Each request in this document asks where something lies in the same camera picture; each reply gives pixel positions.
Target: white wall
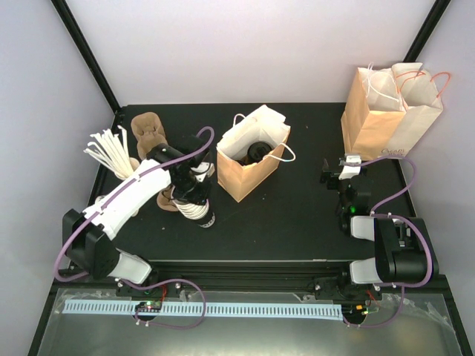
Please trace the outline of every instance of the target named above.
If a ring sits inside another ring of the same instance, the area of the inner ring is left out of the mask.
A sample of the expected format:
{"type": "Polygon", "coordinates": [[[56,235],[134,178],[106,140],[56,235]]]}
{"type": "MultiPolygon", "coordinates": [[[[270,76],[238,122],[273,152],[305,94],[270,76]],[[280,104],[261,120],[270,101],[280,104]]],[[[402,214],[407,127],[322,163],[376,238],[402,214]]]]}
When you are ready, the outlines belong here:
{"type": "Polygon", "coordinates": [[[82,149],[113,114],[49,1],[3,1],[0,38],[0,353],[26,355],[97,170],[82,149]]]}
{"type": "Polygon", "coordinates": [[[411,151],[419,178],[411,190],[427,223],[475,350],[475,1],[452,1],[418,60],[452,73],[445,111],[411,151]]]}
{"type": "Polygon", "coordinates": [[[345,102],[404,58],[433,0],[68,0],[118,100],[345,102]]]}

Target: black work surface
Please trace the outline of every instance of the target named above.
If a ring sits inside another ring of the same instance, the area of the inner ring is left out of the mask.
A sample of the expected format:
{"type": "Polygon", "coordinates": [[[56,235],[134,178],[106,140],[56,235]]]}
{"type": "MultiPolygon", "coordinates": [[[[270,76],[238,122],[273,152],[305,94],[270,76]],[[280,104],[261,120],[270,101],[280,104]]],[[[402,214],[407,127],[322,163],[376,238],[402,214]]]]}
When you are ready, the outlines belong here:
{"type": "MultiPolygon", "coordinates": [[[[259,104],[219,105],[129,105],[121,125],[129,131],[128,148],[138,158],[131,120],[153,111],[161,118],[169,145],[181,137],[212,126],[216,143],[232,126],[236,113],[247,115],[259,104]]],[[[342,103],[270,104],[292,127],[287,144],[295,152],[294,162],[282,162],[249,196],[237,203],[217,184],[214,174],[210,203],[216,223],[199,228],[180,213],[162,211],[150,199],[136,217],[120,230],[117,248],[148,260],[208,261],[312,261],[360,260],[374,256],[373,243],[357,240],[339,231],[334,210],[336,191],[319,183],[324,157],[331,165],[343,156],[340,118],[342,103]]],[[[399,164],[389,160],[368,168],[374,179],[371,205],[403,187],[399,164]]],[[[101,194],[112,191],[120,181],[107,171],[101,194]]],[[[410,216],[410,200],[399,197],[379,212],[410,216]]]]}

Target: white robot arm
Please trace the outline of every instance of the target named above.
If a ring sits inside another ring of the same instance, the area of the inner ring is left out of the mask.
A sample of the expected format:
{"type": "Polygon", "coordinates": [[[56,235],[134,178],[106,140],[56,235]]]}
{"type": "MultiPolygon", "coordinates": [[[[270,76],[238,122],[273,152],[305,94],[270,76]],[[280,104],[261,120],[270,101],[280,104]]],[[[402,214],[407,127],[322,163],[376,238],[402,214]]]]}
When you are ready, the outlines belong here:
{"type": "Polygon", "coordinates": [[[71,209],[63,217],[64,241],[84,221],[92,218],[71,243],[66,254],[94,279],[115,277],[136,284],[147,280],[152,267],[142,258],[117,249],[112,241],[136,210],[170,185],[174,186],[173,198],[177,205],[185,207],[187,211],[194,208],[202,211],[193,216],[183,212],[186,217],[204,228],[214,222],[207,198],[211,183],[206,179],[213,173],[214,166],[202,162],[205,155],[179,160],[177,156],[183,154],[167,145],[157,146],[152,153],[153,159],[142,161],[132,176],[99,202],[87,207],[81,214],[71,209]],[[170,161],[177,163],[166,169],[159,167],[170,161]]]}

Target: shopping bag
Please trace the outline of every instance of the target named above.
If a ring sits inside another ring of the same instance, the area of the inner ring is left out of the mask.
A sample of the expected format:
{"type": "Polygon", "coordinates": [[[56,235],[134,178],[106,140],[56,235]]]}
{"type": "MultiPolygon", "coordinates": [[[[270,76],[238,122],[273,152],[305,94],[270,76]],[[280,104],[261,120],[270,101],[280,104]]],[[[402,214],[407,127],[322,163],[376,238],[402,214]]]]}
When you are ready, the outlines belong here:
{"type": "Polygon", "coordinates": [[[235,116],[233,127],[217,144],[217,182],[240,202],[273,171],[280,162],[295,160],[295,154],[286,145],[290,126],[285,125],[285,116],[263,105],[248,116],[235,116]],[[236,119],[243,120],[236,124],[236,119]],[[266,142],[272,148],[260,162],[241,165],[238,161],[247,155],[249,146],[255,142],[266,142]],[[293,158],[282,159],[284,149],[293,158]]]}
{"type": "Polygon", "coordinates": [[[391,69],[359,67],[341,118],[345,152],[365,160],[380,156],[404,114],[391,69]]]}
{"type": "Polygon", "coordinates": [[[382,154],[406,156],[444,110],[440,96],[451,75],[441,72],[431,76],[421,68],[422,63],[398,63],[391,67],[404,100],[406,114],[381,151],[382,154]],[[438,91],[434,79],[442,74],[447,75],[448,79],[438,91]]]}

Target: red wire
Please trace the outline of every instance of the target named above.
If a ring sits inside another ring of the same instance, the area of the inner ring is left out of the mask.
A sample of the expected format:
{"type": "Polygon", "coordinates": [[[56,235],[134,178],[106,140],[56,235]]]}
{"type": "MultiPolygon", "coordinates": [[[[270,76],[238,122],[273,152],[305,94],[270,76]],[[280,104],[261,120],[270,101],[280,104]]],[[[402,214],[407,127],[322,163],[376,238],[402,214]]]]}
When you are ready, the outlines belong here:
{"type": "Polygon", "coordinates": [[[163,301],[165,300],[165,296],[166,296],[166,287],[162,286],[162,298],[160,299],[161,303],[163,303],[163,301]]]}
{"type": "Polygon", "coordinates": [[[374,300],[377,306],[381,306],[379,302],[375,299],[375,297],[371,294],[371,291],[366,291],[366,293],[370,296],[371,300],[374,300]]]}

